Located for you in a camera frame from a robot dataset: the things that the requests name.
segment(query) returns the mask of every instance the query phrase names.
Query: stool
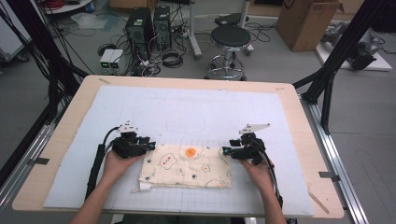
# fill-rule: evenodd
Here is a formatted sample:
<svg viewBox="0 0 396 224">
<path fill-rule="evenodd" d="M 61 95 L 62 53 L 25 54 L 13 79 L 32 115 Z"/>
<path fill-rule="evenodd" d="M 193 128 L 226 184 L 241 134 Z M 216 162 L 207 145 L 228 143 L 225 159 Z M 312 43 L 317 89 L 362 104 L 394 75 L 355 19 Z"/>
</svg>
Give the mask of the stool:
<svg viewBox="0 0 396 224">
<path fill-rule="evenodd" d="M 218 55 L 210 61 L 205 79 L 209 79 L 208 74 L 213 74 L 226 79 L 241 76 L 240 80 L 246 81 L 244 65 L 236 59 L 235 52 L 248 47 L 249 32 L 238 26 L 222 25 L 212 31 L 210 42 L 215 47 L 224 49 L 224 55 Z"/>
</svg>

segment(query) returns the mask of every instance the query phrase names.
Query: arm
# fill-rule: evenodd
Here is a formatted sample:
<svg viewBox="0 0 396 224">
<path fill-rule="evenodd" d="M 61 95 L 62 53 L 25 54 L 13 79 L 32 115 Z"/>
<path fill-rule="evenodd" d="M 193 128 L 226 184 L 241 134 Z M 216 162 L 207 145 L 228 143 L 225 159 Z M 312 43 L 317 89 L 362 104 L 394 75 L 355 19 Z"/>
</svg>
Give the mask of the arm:
<svg viewBox="0 0 396 224">
<path fill-rule="evenodd" d="M 114 151 L 110 150 L 106 155 L 105 169 L 101 180 L 81 206 L 71 223 L 97 223 L 102 213 L 107 194 L 110 192 L 111 188 L 128 168 L 141 157 L 142 156 L 123 159 Z"/>
<path fill-rule="evenodd" d="M 240 161 L 250 178 L 256 184 L 264 204 L 265 223 L 286 223 L 282 209 L 276 199 L 273 181 L 268 167 L 265 164 L 253 165 L 248 161 Z"/>
</svg>

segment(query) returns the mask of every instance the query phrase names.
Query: person's forearm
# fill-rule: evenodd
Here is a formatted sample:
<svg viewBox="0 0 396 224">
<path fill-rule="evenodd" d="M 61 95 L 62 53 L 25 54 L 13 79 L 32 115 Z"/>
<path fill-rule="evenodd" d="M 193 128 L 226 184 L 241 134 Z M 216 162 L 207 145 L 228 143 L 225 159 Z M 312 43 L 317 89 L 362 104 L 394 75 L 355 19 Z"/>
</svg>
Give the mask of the person's forearm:
<svg viewBox="0 0 396 224">
<path fill-rule="evenodd" d="M 264 204 L 265 223 L 286 223 L 285 217 L 282 213 L 282 208 L 277 201 L 275 193 L 272 190 L 260 189 L 260 194 L 262 195 L 262 202 Z"/>
<path fill-rule="evenodd" d="M 71 223 L 97 223 L 99 216 L 102 213 L 107 194 L 110 192 L 112 186 L 113 183 L 101 180 L 101 182 L 99 182 L 99 184 L 96 186 L 95 190 L 90 194 L 88 199 L 79 209 Z"/>
</svg>

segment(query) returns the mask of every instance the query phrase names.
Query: beige cloth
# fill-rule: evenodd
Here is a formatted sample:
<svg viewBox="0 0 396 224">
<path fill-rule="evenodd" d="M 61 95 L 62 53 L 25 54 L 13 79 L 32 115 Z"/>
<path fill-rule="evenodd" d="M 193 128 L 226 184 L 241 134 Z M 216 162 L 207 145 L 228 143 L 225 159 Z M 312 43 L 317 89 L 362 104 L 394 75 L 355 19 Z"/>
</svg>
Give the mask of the beige cloth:
<svg viewBox="0 0 396 224">
<path fill-rule="evenodd" d="M 230 188 L 231 158 L 221 147 L 156 146 L 146 154 L 139 180 L 152 186 Z"/>
</svg>

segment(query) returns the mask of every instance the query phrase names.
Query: wooden table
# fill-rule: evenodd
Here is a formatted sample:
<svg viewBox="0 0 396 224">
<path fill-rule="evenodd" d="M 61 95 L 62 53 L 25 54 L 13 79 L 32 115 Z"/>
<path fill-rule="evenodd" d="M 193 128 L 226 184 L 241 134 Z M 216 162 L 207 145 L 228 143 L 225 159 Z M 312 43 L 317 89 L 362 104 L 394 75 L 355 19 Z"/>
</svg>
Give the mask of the wooden table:
<svg viewBox="0 0 396 224">
<path fill-rule="evenodd" d="M 69 149 L 80 123 L 89 110 L 99 88 L 103 85 L 172 88 L 188 90 L 218 90 L 269 92 L 278 94 L 284 109 L 291 138 L 302 166 L 309 196 L 314 205 L 314 217 L 341 218 L 344 209 L 330 178 L 318 172 L 328 169 L 320 154 L 298 95 L 290 84 L 264 82 L 238 82 L 224 80 L 199 80 L 158 77 L 86 77 L 70 106 L 64 113 L 41 158 L 49 159 L 47 165 L 36 164 L 26 178 L 12 206 L 19 211 L 54 211 L 43 207 L 64 153 Z"/>
</svg>

